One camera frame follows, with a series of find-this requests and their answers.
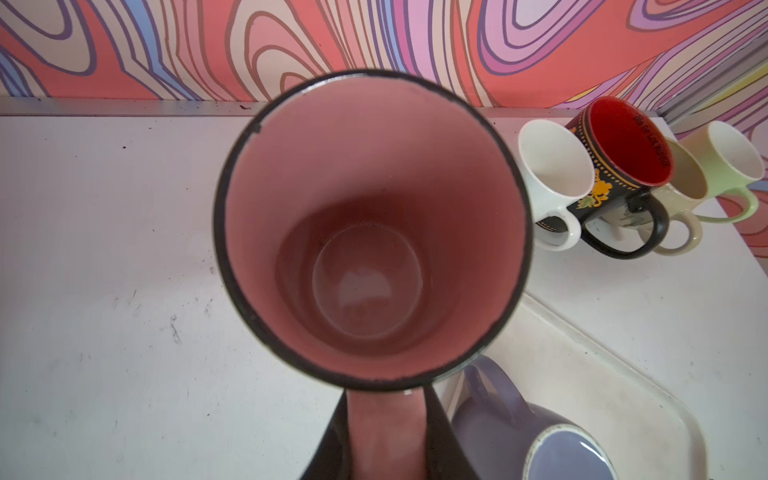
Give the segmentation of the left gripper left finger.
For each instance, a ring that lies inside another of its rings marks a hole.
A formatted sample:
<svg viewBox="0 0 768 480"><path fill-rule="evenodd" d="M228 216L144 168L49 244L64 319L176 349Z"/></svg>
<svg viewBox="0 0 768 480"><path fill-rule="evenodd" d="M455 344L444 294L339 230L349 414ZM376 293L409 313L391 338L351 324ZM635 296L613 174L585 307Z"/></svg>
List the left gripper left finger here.
<svg viewBox="0 0 768 480"><path fill-rule="evenodd" d="M348 405L342 393L320 443L301 480L350 480L351 447Z"/></svg>

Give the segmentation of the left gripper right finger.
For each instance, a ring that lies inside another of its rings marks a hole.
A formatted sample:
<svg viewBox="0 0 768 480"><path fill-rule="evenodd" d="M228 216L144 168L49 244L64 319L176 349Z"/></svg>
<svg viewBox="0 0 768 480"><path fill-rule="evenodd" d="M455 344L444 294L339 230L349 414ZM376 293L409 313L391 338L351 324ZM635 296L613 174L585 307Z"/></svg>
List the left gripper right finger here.
<svg viewBox="0 0 768 480"><path fill-rule="evenodd" d="M431 480L478 480L432 386L424 387L426 405L425 457Z"/></svg>

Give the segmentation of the purple mug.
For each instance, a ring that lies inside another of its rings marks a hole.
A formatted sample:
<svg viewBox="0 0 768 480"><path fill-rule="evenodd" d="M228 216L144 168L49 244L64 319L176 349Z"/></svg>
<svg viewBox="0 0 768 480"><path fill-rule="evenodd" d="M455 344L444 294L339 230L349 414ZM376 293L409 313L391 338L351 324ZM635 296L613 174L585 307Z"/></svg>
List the purple mug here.
<svg viewBox="0 0 768 480"><path fill-rule="evenodd" d="M468 397L451 424L481 479L616 479L594 437L561 415L527 402L487 356L464 370Z"/></svg>

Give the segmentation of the pink patterned mug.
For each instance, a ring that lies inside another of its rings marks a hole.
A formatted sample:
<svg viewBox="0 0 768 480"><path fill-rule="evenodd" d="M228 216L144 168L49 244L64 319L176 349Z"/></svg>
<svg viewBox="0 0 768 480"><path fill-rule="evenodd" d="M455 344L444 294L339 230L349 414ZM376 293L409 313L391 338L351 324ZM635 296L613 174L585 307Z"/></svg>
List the pink patterned mug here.
<svg viewBox="0 0 768 480"><path fill-rule="evenodd" d="M465 100L351 70L244 128L213 207L224 287L253 334L346 393L351 479L428 479L424 387L462 371L518 305L533 249L522 174Z"/></svg>

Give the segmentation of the black mug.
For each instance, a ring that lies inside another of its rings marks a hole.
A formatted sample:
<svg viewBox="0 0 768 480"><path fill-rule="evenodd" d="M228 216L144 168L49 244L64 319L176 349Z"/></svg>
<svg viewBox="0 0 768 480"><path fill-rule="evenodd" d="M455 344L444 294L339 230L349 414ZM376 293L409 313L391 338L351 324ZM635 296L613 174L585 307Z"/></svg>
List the black mug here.
<svg viewBox="0 0 768 480"><path fill-rule="evenodd" d="M652 195L652 190L666 185L674 173L664 135L645 113L610 96L592 101L566 128L586 148L594 180L588 193L566 207L581 227L580 238L615 259L649 254L664 240L670 224L666 209ZM650 237L633 251L619 250L586 229L588 222L619 208L650 216Z"/></svg>

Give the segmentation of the white mug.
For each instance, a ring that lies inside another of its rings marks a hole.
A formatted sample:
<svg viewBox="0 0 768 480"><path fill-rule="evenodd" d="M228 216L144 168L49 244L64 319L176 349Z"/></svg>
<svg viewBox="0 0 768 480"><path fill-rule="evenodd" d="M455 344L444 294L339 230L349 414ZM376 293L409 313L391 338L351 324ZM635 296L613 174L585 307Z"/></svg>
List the white mug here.
<svg viewBox="0 0 768 480"><path fill-rule="evenodd" d="M585 146L564 126L534 119L520 129L514 153L527 189L532 221L554 217L565 224L561 243L537 238L536 245L550 251L572 248L580 240L582 228L568 207L589 194L595 183L594 167Z"/></svg>

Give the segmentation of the cream round mug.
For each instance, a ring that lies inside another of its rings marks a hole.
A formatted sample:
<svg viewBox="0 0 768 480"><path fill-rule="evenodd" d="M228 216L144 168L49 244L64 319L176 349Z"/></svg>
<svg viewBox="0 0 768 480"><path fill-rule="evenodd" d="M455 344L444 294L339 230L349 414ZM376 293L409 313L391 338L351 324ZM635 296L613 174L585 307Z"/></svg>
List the cream round mug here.
<svg viewBox="0 0 768 480"><path fill-rule="evenodd" d="M676 248L659 245L654 252L662 256L678 256L690 252L702 240L702 223L693 211L707 199L709 189L704 172L692 154L675 140L668 139L667 144L673 157L674 173L667 184L654 188L651 194L666 210L670 223L682 223L688 236ZM637 231L642 240L648 240L652 232L652 218L647 212L631 213L627 207L618 207L602 219L615 227Z"/></svg>

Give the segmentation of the light green mug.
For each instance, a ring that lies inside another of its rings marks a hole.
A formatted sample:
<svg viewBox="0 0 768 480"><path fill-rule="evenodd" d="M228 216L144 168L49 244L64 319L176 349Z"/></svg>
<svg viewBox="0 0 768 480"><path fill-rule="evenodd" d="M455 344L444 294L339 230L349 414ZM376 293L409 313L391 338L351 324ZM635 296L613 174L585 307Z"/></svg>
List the light green mug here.
<svg viewBox="0 0 768 480"><path fill-rule="evenodd" d="M763 179L765 165L756 147L744 134L723 121L712 121L682 138L680 144L693 156L704 174L708 185L706 199L731 195L746 202L735 217L698 215L700 221L733 224L755 214L759 200L748 186Z"/></svg>

